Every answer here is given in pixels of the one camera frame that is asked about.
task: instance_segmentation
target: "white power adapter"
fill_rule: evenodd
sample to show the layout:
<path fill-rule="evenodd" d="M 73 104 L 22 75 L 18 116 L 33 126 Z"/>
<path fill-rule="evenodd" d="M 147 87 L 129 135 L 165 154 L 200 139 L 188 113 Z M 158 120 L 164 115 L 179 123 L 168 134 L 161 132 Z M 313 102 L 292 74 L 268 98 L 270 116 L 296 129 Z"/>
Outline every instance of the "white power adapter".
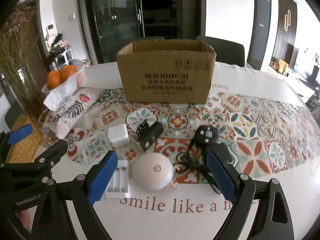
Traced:
<path fill-rule="evenodd" d="M 130 143 L 127 127 L 124 123 L 110 127 L 108 129 L 108 138 L 115 148 Z"/>

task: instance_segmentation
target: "black power adapter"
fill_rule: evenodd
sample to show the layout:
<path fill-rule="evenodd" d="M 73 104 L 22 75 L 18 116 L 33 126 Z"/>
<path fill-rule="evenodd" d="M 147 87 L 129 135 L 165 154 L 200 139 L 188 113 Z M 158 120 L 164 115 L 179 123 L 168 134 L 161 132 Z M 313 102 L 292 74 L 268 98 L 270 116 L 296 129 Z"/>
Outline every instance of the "black power adapter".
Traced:
<path fill-rule="evenodd" d="M 145 152 L 163 133 L 163 126 L 159 122 L 154 122 L 149 126 L 147 119 L 137 129 L 138 139 L 136 143 Z"/>

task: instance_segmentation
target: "cardboard box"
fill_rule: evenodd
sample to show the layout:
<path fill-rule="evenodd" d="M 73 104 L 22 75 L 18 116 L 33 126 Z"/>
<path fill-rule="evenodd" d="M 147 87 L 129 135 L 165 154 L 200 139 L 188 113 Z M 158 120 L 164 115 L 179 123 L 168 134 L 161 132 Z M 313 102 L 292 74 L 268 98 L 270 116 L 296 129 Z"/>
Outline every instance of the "cardboard box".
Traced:
<path fill-rule="evenodd" d="M 202 41 L 133 41 L 116 55 L 128 102 L 205 104 L 216 53 Z"/>

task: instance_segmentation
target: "orange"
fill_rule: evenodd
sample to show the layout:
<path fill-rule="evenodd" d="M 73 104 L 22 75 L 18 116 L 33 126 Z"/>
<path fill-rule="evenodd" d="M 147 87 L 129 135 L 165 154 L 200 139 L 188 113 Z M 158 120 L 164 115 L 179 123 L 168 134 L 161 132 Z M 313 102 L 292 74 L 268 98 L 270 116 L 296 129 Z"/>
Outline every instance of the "orange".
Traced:
<path fill-rule="evenodd" d="M 61 84 L 59 71 L 57 71 L 57 73 L 51 73 L 51 74 L 50 73 L 47 76 L 47 87 L 49 90 L 54 89 L 55 87 Z"/>
<path fill-rule="evenodd" d="M 76 66 L 74 66 L 74 65 L 64 65 L 60 69 L 61 81 L 65 82 L 68 79 L 68 77 L 70 77 L 71 75 L 73 75 L 76 72 L 77 72 Z"/>

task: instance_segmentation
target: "wooden wall panel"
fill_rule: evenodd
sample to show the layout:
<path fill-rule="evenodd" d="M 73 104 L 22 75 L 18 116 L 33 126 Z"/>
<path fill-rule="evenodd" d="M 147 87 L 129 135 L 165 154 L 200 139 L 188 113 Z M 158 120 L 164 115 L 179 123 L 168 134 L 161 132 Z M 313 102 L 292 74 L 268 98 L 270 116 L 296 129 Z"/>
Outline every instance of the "wooden wall panel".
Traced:
<path fill-rule="evenodd" d="M 284 30 L 285 15 L 291 11 L 291 25 Z M 297 31 L 297 4 L 293 0 L 279 0 L 279 16 L 276 43 L 272 54 L 272 61 L 279 59 L 290 63 Z"/>

